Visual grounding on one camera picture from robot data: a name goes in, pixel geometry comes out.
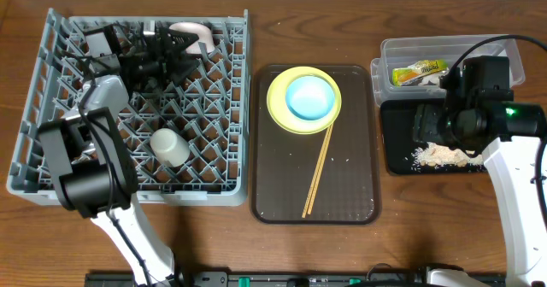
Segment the rice and peanut scraps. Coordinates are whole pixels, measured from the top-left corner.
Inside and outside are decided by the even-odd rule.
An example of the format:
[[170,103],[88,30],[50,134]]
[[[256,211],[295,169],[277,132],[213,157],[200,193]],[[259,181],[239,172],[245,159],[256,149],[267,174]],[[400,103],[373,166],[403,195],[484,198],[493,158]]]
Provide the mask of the rice and peanut scraps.
[[428,143],[425,148],[417,148],[412,153],[414,164],[420,167],[466,167],[482,166],[482,155],[471,157],[468,152],[459,149]]

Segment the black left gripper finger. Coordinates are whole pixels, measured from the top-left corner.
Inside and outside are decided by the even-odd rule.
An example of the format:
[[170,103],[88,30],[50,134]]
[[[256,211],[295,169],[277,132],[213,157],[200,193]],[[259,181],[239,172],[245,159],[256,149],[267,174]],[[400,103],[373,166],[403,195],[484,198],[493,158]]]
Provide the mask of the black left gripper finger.
[[160,41],[166,53],[179,54],[196,43],[198,36],[195,33],[175,31],[162,27],[160,29]]
[[198,67],[198,59],[174,61],[168,64],[168,78],[175,85],[180,85]]

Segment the orange green snack wrapper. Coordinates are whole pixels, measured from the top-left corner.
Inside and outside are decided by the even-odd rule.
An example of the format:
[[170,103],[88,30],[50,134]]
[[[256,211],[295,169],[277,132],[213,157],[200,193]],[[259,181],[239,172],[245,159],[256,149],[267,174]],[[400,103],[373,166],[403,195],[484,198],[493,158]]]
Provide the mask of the orange green snack wrapper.
[[421,77],[439,72],[447,74],[448,71],[448,63],[444,60],[423,60],[407,67],[393,69],[391,78],[395,86],[418,86]]

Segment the pink bowl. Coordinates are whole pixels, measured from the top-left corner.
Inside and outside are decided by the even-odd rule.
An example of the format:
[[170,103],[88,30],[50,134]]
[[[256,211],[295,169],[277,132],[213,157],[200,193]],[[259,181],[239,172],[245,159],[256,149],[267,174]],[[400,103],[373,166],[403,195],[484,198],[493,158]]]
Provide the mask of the pink bowl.
[[173,23],[169,28],[178,32],[193,33],[198,36],[198,40],[185,50],[188,55],[200,55],[202,53],[200,44],[205,45],[207,54],[215,50],[213,33],[208,26],[196,22],[177,22]]

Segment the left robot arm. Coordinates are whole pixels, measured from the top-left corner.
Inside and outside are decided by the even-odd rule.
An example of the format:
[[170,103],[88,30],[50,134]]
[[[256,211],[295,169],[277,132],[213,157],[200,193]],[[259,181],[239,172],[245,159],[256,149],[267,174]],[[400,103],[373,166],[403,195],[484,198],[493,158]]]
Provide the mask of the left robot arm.
[[60,51],[75,62],[82,88],[74,106],[38,128],[60,204],[105,232],[133,271],[136,286],[189,286],[192,277],[156,234],[138,197],[138,175],[116,119],[150,79],[180,81],[197,66],[186,49],[198,35],[141,23],[123,47],[115,25],[84,34],[87,53]]

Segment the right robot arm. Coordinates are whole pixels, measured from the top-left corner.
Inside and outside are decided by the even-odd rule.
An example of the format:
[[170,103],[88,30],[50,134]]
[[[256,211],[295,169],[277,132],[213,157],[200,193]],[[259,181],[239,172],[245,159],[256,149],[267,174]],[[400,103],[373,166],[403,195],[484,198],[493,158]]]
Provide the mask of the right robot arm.
[[417,143],[482,156],[502,221],[508,286],[546,284],[546,115],[514,100],[506,56],[460,58],[441,78],[440,106],[421,104]]

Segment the white wrapper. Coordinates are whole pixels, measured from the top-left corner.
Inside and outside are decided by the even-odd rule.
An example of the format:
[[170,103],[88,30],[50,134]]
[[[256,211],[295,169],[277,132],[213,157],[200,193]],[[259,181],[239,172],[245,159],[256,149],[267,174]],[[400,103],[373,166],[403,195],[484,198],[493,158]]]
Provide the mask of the white wrapper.
[[418,82],[418,86],[440,86],[440,79],[445,76],[444,72],[439,73],[432,73],[429,75],[426,75],[424,77],[421,77],[420,81]]

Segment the yellow round plate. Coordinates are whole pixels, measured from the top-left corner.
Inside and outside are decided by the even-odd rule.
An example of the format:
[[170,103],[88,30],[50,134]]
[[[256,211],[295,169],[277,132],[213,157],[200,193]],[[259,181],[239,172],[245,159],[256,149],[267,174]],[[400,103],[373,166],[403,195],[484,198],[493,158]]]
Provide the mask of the yellow round plate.
[[[328,115],[319,120],[300,119],[287,108],[285,102],[287,87],[295,79],[303,76],[316,76],[322,78],[334,90],[334,106]],[[267,106],[272,119],[288,132],[302,135],[314,134],[328,128],[338,117],[342,107],[341,90],[335,80],[319,68],[306,66],[290,67],[275,77],[268,87]]]

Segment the light blue bowl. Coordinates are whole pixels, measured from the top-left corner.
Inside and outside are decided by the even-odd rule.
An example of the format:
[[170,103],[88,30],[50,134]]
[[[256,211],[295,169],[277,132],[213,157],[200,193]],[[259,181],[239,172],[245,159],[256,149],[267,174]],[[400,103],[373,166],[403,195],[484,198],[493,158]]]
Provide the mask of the light blue bowl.
[[289,84],[285,93],[287,108],[303,120],[319,120],[334,106],[334,90],[322,78],[303,76]]

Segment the translucent white cup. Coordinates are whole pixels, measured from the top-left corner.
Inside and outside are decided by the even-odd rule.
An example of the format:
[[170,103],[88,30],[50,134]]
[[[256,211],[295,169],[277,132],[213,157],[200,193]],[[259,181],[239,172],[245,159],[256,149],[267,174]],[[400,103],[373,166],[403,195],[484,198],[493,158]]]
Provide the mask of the translucent white cup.
[[162,128],[150,138],[150,147],[156,159],[166,167],[179,167],[190,157],[189,144],[175,131]]

